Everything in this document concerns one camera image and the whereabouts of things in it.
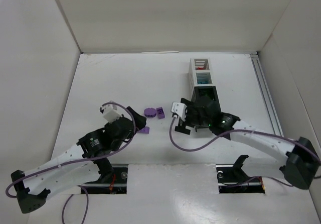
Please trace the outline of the purple oval lego piece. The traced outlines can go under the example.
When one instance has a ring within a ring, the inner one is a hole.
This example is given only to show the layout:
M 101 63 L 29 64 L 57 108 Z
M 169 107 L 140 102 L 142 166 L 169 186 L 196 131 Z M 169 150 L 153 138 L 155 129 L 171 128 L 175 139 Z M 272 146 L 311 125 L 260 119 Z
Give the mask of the purple oval lego piece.
M 144 115 L 146 118 L 155 118 L 157 111 L 155 108 L 149 107 L 144 109 Z

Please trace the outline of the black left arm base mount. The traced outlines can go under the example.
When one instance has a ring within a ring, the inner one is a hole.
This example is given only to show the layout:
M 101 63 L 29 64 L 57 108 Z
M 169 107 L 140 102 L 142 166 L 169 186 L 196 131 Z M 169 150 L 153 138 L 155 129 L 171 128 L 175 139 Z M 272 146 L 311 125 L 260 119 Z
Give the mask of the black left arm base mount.
M 82 184 L 88 194 L 127 194 L 128 164 L 111 164 L 107 177 Z

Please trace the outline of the purple rounded lego brick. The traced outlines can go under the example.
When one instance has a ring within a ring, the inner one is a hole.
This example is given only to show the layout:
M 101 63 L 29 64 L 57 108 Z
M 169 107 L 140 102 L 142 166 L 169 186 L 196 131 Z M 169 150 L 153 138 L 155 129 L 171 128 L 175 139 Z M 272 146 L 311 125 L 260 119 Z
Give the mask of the purple rounded lego brick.
M 141 130 L 138 131 L 141 134 L 149 134 L 150 128 L 148 126 L 142 128 Z

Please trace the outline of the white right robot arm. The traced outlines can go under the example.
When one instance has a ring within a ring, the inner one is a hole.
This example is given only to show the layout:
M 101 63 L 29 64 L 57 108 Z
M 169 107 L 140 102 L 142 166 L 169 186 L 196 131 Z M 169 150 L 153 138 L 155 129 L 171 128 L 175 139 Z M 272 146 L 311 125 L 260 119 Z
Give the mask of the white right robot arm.
M 298 189 L 307 190 L 318 179 L 320 158 L 307 138 L 292 140 L 259 131 L 238 116 L 222 112 L 219 104 L 207 96 L 173 102 L 171 112 L 173 119 L 180 121 L 178 126 L 170 126 L 170 131 L 188 135 L 189 128 L 209 129 L 215 140 L 225 138 L 248 145 L 276 159 L 281 164 L 277 172 Z

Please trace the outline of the purple square lego brick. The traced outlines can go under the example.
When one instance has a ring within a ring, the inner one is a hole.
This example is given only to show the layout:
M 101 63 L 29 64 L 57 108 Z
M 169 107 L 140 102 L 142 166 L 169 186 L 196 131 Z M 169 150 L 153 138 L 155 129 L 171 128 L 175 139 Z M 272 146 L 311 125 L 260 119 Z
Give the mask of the purple square lego brick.
M 164 109 L 162 107 L 156 108 L 156 114 L 157 114 L 157 118 L 160 119 L 160 120 L 164 119 L 166 117 Z

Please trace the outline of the black double-bin container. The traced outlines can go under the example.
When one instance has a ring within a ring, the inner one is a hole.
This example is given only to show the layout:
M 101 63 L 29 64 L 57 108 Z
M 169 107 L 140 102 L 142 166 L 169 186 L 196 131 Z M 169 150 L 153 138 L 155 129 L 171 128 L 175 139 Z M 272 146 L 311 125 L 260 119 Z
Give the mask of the black double-bin container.
M 191 101 L 194 102 L 202 96 L 207 96 L 213 101 L 219 102 L 215 86 L 196 86 L 194 87 Z

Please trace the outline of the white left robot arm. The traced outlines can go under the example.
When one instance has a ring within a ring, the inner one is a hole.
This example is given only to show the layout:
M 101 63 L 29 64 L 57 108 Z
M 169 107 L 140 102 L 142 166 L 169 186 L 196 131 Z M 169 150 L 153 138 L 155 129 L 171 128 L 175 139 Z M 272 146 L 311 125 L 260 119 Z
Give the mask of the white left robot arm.
M 33 170 L 11 174 L 23 214 L 39 209 L 53 196 L 74 186 L 112 178 L 114 169 L 108 157 L 129 144 L 136 132 L 146 126 L 146 117 L 128 106 L 124 108 L 127 118 L 118 112 L 118 107 L 114 102 L 103 104 L 100 112 L 106 120 L 104 127 L 81 137 L 63 154 Z

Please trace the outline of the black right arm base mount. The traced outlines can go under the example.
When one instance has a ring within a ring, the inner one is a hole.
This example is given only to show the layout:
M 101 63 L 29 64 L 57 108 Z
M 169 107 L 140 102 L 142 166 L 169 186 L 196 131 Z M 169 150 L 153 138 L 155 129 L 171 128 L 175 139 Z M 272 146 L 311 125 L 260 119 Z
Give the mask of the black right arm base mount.
M 241 155 L 233 164 L 216 165 L 218 190 L 220 194 L 265 194 L 262 178 L 250 177 L 242 169 L 248 155 Z

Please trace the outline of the aluminium rail at table edge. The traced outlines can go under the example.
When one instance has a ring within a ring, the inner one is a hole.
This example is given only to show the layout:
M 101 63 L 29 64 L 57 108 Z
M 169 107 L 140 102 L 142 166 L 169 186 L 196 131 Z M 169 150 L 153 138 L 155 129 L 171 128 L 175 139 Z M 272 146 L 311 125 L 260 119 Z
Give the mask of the aluminium rail at table edge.
M 254 72 L 256 74 L 261 95 L 263 97 L 263 102 L 265 104 L 273 131 L 275 134 L 283 136 L 282 127 L 280 125 L 280 121 L 278 119 L 278 115 L 272 100 L 272 96 L 270 94 L 268 84 L 264 76 L 264 72 L 260 63 L 259 56 L 258 54 L 250 54 L 250 59 L 254 68 Z

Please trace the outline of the white double-bin container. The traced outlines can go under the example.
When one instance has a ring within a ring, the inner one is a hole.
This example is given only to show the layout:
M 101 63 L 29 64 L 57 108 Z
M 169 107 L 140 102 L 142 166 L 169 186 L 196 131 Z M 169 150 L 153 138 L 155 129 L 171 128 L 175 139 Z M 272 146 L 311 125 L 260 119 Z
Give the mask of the white double-bin container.
M 214 86 L 211 70 L 211 61 L 209 58 L 191 58 L 188 72 L 190 93 L 193 94 L 196 86 Z M 198 81 L 209 81 L 211 84 L 198 84 Z

